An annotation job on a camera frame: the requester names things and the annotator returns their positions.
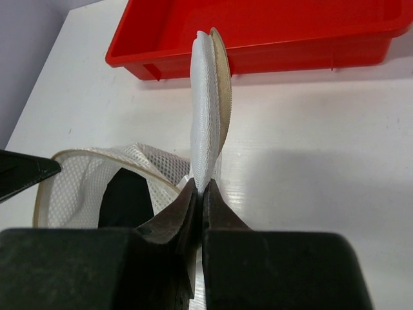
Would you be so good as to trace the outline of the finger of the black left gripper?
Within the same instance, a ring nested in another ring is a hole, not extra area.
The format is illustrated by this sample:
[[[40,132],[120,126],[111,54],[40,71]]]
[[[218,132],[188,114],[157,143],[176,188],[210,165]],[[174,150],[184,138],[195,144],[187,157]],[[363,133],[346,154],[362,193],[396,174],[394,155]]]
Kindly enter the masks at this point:
[[[59,172],[56,160],[1,150],[1,203]]]

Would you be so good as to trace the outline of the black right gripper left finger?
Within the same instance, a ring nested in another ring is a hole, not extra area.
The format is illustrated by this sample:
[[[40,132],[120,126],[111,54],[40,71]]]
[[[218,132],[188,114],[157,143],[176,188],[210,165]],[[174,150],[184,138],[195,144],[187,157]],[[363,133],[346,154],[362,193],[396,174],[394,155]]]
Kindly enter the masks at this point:
[[[194,296],[193,180],[135,229],[1,233],[2,309],[188,309]]]

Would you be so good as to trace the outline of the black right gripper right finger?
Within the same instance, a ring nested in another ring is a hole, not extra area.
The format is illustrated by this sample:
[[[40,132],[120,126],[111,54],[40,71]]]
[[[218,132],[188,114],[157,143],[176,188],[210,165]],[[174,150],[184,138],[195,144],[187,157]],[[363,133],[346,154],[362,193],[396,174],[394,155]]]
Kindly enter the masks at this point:
[[[355,250],[332,232],[255,231],[211,181],[203,198],[208,309],[370,309]]]

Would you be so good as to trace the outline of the black garment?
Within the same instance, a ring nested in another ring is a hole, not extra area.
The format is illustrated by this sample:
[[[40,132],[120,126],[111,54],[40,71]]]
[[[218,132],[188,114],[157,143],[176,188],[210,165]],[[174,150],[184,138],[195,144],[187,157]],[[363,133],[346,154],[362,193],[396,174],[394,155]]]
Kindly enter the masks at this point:
[[[106,186],[98,227],[136,228],[153,217],[146,179],[130,170],[119,169]]]

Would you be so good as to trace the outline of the white mesh laundry bag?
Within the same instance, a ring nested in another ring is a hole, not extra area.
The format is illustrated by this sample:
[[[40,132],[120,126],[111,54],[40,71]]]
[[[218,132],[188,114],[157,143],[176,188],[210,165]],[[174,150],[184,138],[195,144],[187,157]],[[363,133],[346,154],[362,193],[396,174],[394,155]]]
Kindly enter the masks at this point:
[[[142,143],[58,152],[54,159],[61,172],[39,186],[34,227],[99,228],[106,186],[122,168],[146,179],[154,215],[177,198],[188,180],[194,180],[198,194],[203,194],[210,180],[220,174],[232,111],[228,56],[215,28],[197,33],[190,83],[193,114],[189,158]]]

